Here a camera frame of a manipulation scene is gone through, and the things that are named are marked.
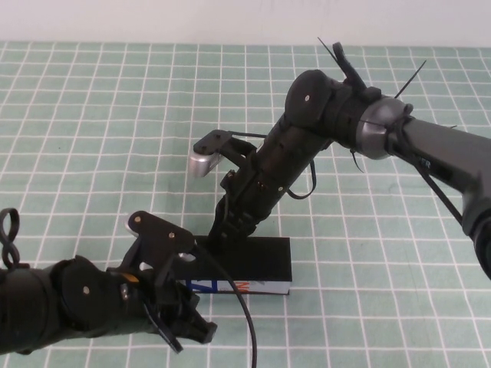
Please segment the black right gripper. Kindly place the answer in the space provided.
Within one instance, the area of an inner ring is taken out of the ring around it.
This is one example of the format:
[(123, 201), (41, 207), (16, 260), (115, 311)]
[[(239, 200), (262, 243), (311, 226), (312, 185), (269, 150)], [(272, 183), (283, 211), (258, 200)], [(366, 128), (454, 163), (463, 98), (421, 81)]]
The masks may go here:
[(292, 172), (285, 167), (231, 170), (220, 183), (225, 195), (216, 205), (215, 219), (208, 234), (212, 245), (240, 242), (267, 219), (292, 185)]

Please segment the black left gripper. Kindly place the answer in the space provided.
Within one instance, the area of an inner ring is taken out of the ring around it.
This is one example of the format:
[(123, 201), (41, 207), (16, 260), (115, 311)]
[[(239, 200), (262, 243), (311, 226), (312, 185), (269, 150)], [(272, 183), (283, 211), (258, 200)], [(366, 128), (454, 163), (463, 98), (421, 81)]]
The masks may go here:
[(199, 297), (167, 274), (162, 281), (154, 269), (112, 267), (108, 275), (116, 282), (117, 298), (110, 302), (109, 334), (159, 334), (173, 352), (183, 347), (174, 334), (189, 334), (200, 344), (211, 343), (217, 324), (199, 316)]

